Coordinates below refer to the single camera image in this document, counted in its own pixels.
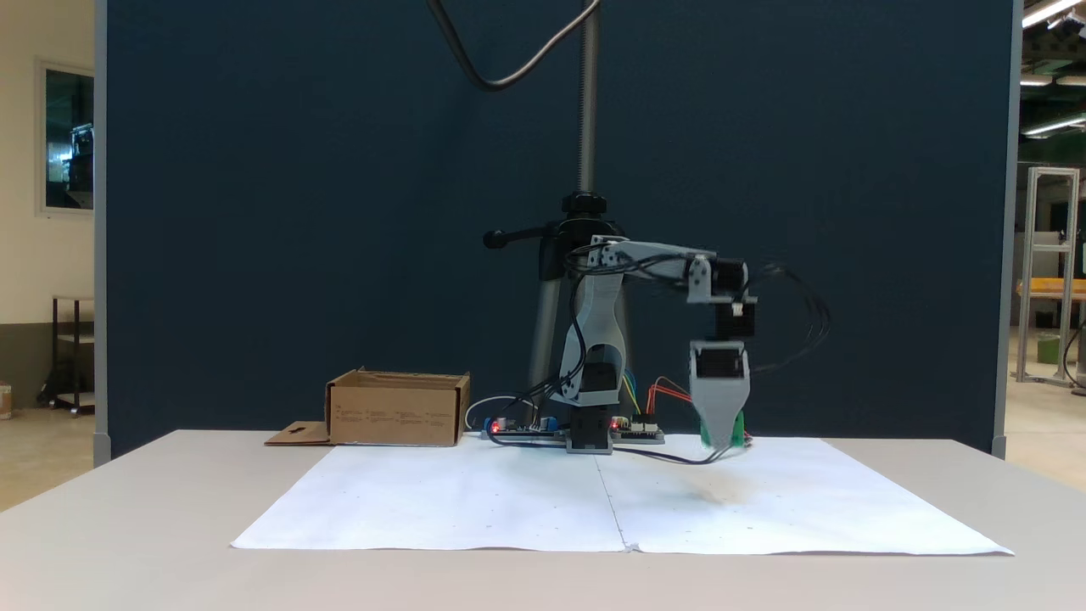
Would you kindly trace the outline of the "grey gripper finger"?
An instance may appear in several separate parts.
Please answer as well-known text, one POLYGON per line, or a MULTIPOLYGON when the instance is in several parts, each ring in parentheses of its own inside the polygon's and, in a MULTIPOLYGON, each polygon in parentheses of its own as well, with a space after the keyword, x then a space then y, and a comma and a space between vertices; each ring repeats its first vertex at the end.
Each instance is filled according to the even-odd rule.
POLYGON ((749 382, 695 382, 691 386, 703 447, 732 449, 745 444, 743 409, 749 395, 749 382))

